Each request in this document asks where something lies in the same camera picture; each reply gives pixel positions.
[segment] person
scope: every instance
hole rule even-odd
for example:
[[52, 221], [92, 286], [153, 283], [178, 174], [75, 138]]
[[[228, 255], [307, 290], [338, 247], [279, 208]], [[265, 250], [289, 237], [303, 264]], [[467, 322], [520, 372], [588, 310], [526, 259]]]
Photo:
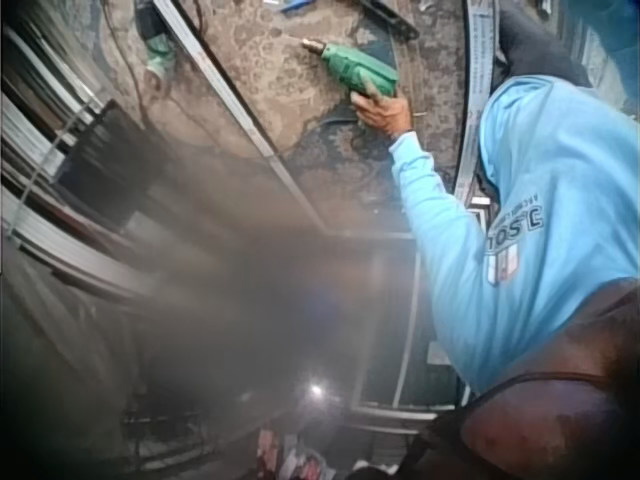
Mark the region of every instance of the person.
[[134, 15], [147, 55], [143, 83], [149, 100], [155, 100], [166, 96], [171, 88], [176, 45], [153, 0], [134, 0]]
[[351, 94], [393, 141], [438, 340], [480, 393], [427, 425], [396, 477], [637, 478], [638, 125], [520, 7], [500, 6], [510, 76], [480, 125], [501, 205], [486, 236], [445, 191], [407, 100]]

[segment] sleeve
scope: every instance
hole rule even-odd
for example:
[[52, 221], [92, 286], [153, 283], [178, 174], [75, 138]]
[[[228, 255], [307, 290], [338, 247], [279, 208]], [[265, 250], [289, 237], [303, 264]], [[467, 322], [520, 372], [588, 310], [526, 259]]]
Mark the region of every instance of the sleeve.
[[459, 372], [473, 362], [480, 325], [484, 233], [446, 192], [415, 132], [390, 148], [393, 175], [424, 260], [438, 341]]

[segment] bare skin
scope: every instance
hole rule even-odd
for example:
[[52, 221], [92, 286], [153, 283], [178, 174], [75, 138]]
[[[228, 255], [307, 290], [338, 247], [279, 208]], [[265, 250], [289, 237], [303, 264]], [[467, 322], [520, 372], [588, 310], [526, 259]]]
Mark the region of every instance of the bare skin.
[[364, 79], [364, 84], [369, 98], [351, 92], [351, 103], [363, 123], [384, 132], [393, 140], [413, 130], [409, 101], [404, 96], [385, 97], [367, 79]]

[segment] drill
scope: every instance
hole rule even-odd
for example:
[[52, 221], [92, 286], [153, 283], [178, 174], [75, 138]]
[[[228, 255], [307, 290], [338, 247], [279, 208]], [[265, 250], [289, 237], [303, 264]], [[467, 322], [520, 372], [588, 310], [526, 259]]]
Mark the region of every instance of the drill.
[[355, 48], [343, 47], [320, 40], [303, 39], [302, 46], [324, 60], [331, 75], [349, 89], [366, 94], [366, 77], [378, 91], [392, 97], [396, 93], [398, 72], [389, 65]]

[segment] wire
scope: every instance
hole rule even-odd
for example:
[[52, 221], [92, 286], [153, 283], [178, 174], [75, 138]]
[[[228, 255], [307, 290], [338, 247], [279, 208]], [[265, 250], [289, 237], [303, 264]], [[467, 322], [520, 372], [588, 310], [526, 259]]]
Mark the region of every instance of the wire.
[[[110, 13], [110, 7], [108, 4], [108, 0], [100, 0], [100, 3], [102, 5], [102, 12], [103, 15], [105, 17], [105, 22], [107, 24], [107, 29], [109, 30], [109, 34], [111, 35], [111, 38], [113, 39], [113, 43], [115, 44], [116, 50], [118, 51], [118, 54], [120, 55], [120, 57], [122, 58], [122, 61], [124, 62], [127, 70], [129, 71], [129, 75], [131, 76], [131, 81], [133, 82], [133, 87], [136, 93], [136, 98], [137, 98], [137, 103], [138, 103], [138, 108], [140, 110], [140, 117], [142, 119], [142, 123], [145, 126], [145, 128], [149, 128], [152, 129], [154, 131], [158, 131], [158, 129], [155, 127], [155, 125], [153, 125], [153, 123], [151, 122], [150, 118], [149, 118], [149, 112], [148, 112], [148, 108], [147, 106], [144, 105], [144, 102], [142, 100], [142, 93], [140, 90], [140, 84], [138, 83], [138, 79], [135, 76], [135, 73], [133, 71], [133, 67], [131, 66], [131, 63], [129, 62], [128, 58], [126, 57], [122, 47], [120, 46], [120, 43], [118, 42], [118, 39], [116, 37], [115, 34], [115, 29], [113, 27], [113, 22], [111, 19], [111, 13]], [[196, 6], [196, 14], [198, 15], [198, 19], [200, 20], [200, 30], [202, 31], [203, 27], [204, 27], [204, 23], [202, 20], [202, 9], [200, 6], [200, 2], [198, 0], [195, 0], [195, 6]], [[192, 123], [194, 123], [200, 130], [202, 130], [209, 138], [211, 138], [214, 141], [214, 145], [215, 147], [220, 150], [223, 154], [228, 155], [229, 157], [237, 157], [236, 154], [234, 154], [233, 152], [230, 152], [228, 150], [224, 150], [222, 148], [220, 148], [217, 145], [217, 142], [215, 141], [215, 138], [213, 137], [213, 135], [211, 134], [211, 132], [208, 131], [208, 129], [206, 128], [206, 126], [200, 121], [198, 120], [194, 115], [190, 114], [189, 112], [187, 112], [187, 110], [172, 96], [168, 97], [168, 100], [171, 101], [172, 103], [174, 103], [178, 109], [182, 112], [183, 115], [185, 115], [185, 117], [190, 120]], [[335, 124], [356, 124], [358, 123], [358, 118], [357, 117], [336, 117], [336, 118], [328, 118], [325, 119], [323, 121], [321, 121], [320, 123], [318, 123], [317, 125], [315, 125], [312, 129], [308, 130], [307, 132], [305, 132], [302, 137], [300, 137], [300, 139], [293, 144], [292, 146], [290, 146], [289, 148], [285, 149], [285, 150], [280, 150], [276, 153], [275, 156], [286, 156], [289, 153], [295, 151], [300, 144], [303, 142], [303, 140], [305, 140], [306, 138], [308, 138], [310, 135], [316, 133], [318, 130], [325, 128], [327, 126], [330, 125], [335, 125]], [[260, 157], [250, 157], [250, 158], [246, 158], [246, 157], [242, 157], [248, 161], [264, 161], [265, 158], [273, 158], [273, 157], [264, 157], [264, 156], [260, 156]]]
[[124, 54], [124, 51], [122, 50], [122, 47], [118, 42], [118, 38], [116, 37], [116, 33], [113, 28], [113, 22], [111, 19], [109, 3], [107, 0], [100, 0], [100, 4], [102, 5], [102, 14], [104, 15], [104, 20], [107, 24], [107, 29], [109, 30], [109, 34], [113, 39], [113, 43], [116, 47], [116, 50], [118, 50], [118, 54], [120, 55], [120, 58], [122, 58], [122, 61], [124, 62], [127, 70], [129, 71], [129, 75], [131, 76], [131, 81], [133, 82], [133, 88], [136, 92], [136, 99], [138, 103], [138, 109], [140, 110], [140, 118], [142, 120], [142, 124], [145, 126], [145, 128], [149, 127], [149, 128], [155, 129], [154, 125], [151, 123], [151, 120], [149, 120], [149, 114], [147, 112], [146, 107], [144, 106], [144, 102], [142, 101], [140, 84], [138, 83], [138, 79], [136, 78], [135, 72], [133, 71], [133, 67], [129, 63], [129, 60]]

